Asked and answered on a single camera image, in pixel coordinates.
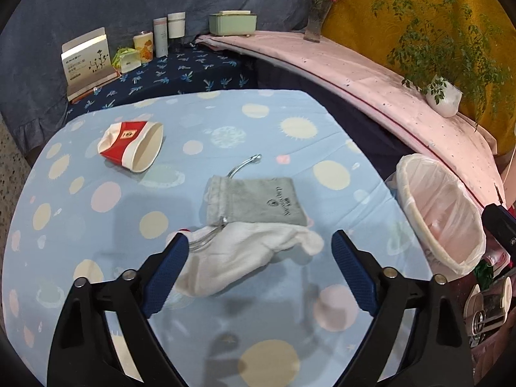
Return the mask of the white sock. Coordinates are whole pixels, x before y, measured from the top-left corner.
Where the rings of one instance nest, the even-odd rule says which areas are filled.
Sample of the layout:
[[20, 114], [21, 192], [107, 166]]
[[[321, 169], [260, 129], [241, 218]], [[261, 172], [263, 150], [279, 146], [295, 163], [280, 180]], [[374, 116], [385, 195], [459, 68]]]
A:
[[321, 236], [300, 225], [234, 222], [204, 241], [211, 229], [207, 226], [185, 234], [190, 251], [174, 284], [182, 295], [210, 296], [267, 266], [279, 252], [299, 246], [315, 256], [324, 246]]

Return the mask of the grey drawstring pouch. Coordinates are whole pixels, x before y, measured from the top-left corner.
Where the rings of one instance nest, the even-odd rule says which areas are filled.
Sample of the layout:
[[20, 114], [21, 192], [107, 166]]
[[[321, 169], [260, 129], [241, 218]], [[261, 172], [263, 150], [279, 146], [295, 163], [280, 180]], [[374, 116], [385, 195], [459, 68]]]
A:
[[308, 218], [289, 177], [237, 179], [249, 164], [258, 164], [260, 154], [233, 167], [226, 176], [212, 176], [205, 195], [206, 223], [223, 226], [234, 222], [276, 223], [306, 226]]

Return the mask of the red white paper cup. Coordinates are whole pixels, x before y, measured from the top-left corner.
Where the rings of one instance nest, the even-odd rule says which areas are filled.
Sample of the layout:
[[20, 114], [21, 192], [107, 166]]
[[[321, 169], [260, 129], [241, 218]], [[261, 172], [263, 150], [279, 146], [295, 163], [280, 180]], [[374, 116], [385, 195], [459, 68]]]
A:
[[104, 132], [97, 151], [112, 164], [143, 173], [156, 160], [163, 139], [164, 125], [160, 122], [117, 122]]

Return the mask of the white lined trash bin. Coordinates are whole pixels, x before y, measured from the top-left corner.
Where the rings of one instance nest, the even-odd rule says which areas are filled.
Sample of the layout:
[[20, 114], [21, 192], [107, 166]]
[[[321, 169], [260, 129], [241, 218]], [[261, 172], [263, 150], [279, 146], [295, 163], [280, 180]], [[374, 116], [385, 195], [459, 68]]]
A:
[[432, 273], [455, 281], [483, 258], [486, 235], [480, 211], [458, 177], [439, 161], [405, 155], [387, 179]]

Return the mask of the pink shelf cloth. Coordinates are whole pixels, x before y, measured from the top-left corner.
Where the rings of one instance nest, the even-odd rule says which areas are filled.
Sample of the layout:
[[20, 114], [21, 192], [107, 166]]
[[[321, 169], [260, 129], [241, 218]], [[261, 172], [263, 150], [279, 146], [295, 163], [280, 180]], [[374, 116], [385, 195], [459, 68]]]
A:
[[515, 185], [500, 176], [482, 127], [462, 114], [444, 118], [402, 78], [328, 38], [314, 43], [299, 32], [258, 31], [248, 37], [202, 35], [197, 43], [268, 61], [353, 104], [410, 149], [440, 161], [479, 205], [515, 201]]

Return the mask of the green plant white pot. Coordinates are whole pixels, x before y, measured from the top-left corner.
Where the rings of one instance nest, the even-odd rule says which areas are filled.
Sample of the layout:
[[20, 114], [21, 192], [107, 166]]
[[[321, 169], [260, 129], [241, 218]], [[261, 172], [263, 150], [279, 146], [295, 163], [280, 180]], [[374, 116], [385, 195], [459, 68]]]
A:
[[473, 119], [479, 122], [484, 114], [512, 114], [515, 110], [514, 78], [511, 70], [491, 56], [490, 37], [500, 30], [489, 20], [481, 26], [470, 23], [471, 9], [462, 8], [463, 29], [457, 22], [453, 5], [456, 0], [438, 4], [422, 0], [426, 10], [436, 13], [423, 22], [411, 0], [378, 0], [372, 5], [377, 13], [391, 9], [400, 20], [408, 20], [398, 44], [387, 54], [387, 62], [402, 72], [402, 85], [413, 88], [442, 105], [445, 90], [454, 86], [462, 100], [473, 108]]

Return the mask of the yellow hanging cloth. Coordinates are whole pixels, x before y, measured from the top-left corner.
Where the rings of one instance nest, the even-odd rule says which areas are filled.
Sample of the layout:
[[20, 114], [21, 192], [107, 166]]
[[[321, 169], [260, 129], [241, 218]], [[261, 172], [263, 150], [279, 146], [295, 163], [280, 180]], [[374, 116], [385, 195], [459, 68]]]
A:
[[[334, 42], [346, 46], [372, 61], [392, 69], [397, 74], [402, 70], [387, 62], [387, 54], [398, 44], [407, 28], [408, 20], [400, 20], [391, 9], [383, 8], [377, 13], [372, 5], [378, 0], [341, 0], [333, 5], [323, 24], [323, 35]], [[426, 10], [422, 0], [411, 0], [416, 4], [420, 19], [425, 22], [436, 13]], [[442, 0], [427, 0], [438, 4]], [[467, 28], [469, 22], [463, 19], [462, 8], [471, 9], [470, 23], [481, 26], [485, 18], [500, 32], [490, 37], [491, 56], [500, 65], [515, 73], [515, 27], [498, 0], [456, 0], [453, 9], [457, 22]]]

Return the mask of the white open cardboard box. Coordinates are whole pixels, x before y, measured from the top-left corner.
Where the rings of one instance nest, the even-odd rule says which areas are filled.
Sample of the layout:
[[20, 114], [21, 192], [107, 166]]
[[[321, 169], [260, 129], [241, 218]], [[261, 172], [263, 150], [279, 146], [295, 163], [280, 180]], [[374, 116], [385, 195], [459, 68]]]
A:
[[73, 101], [119, 76], [112, 66], [104, 27], [74, 38], [61, 47], [67, 82], [66, 98]]

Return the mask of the green white small packet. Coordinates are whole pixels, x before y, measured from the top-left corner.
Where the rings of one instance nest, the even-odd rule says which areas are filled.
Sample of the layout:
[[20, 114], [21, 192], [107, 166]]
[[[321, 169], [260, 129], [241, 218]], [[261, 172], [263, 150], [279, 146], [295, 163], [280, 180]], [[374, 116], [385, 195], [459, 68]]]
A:
[[130, 47], [119, 48], [111, 60], [111, 65], [120, 74], [127, 74], [140, 67], [141, 64], [140, 53]]

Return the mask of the navy floral cloth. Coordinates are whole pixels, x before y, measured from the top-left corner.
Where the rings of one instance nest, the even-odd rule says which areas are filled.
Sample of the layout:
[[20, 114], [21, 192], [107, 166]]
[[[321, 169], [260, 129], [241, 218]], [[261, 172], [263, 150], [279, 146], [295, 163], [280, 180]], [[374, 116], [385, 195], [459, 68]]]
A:
[[90, 112], [156, 97], [256, 87], [257, 73], [252, 58], [196, 45], [153, 59], [69, 103], [65, 122]]

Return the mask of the tall white bottle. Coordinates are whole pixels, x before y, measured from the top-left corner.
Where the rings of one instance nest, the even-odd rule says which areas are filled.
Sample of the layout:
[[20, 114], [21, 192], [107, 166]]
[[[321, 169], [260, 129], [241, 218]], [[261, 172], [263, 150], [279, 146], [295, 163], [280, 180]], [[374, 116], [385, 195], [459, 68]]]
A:
[[160, 17], [153, 20], [154, 47], [157, 58], [168, 55], [167, 18]]

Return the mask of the mint green tissue box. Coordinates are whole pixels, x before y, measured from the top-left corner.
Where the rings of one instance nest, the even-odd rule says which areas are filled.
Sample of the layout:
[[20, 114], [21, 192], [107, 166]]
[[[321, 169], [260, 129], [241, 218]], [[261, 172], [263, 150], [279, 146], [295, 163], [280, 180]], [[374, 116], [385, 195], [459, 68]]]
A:
[[257, 15], [251, 11], [219, 11], [209, 16], [209, 32], [214, 36], [252, 35], [256, 25]]

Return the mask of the white round jar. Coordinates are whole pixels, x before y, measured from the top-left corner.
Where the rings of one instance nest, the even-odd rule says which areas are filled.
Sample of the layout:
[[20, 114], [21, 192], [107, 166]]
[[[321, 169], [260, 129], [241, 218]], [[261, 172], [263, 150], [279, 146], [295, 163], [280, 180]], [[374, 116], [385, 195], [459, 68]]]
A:
[[186, 13], [184, 11], [169, 13], [167, 15], [168, 38], [177, 39], [185, 36]]

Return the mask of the grey blue hanging blanket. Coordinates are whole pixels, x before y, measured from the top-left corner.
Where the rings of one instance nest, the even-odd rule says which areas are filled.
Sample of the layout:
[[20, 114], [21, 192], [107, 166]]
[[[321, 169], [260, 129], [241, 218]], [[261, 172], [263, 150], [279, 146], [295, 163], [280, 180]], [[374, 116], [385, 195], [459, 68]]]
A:
[[[7, 5], [10, 0], [1, 0]], [[186, 14], [186, 35], [208, 30], [222, 10], [250, 10], [264, 30], [306, 24], [308, 0], [20, 0], [1, 26], [1, 116], [22, 152], [44, 144], [65, 120], [66, 79], [61, 47], [104, 28], [111, 50], [130, 45], [154, 19]]]

